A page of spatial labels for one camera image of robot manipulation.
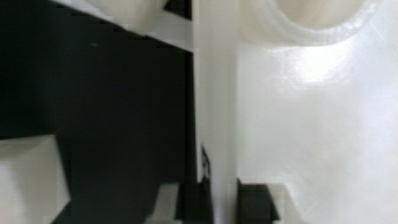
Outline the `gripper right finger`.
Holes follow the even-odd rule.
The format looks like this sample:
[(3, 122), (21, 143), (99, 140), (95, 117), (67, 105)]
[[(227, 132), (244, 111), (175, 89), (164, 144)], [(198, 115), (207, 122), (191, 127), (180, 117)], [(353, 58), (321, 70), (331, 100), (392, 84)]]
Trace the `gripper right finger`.
[(236, 224), (307, 224), (282, 184), (237, 182)]

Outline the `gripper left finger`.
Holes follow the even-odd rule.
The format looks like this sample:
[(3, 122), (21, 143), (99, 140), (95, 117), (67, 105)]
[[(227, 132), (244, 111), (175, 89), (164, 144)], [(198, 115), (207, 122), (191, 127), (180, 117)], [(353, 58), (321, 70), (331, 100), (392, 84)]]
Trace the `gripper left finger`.
[(161, 184), (152, 213), (143, 224), (204, 224), (200, 184)]

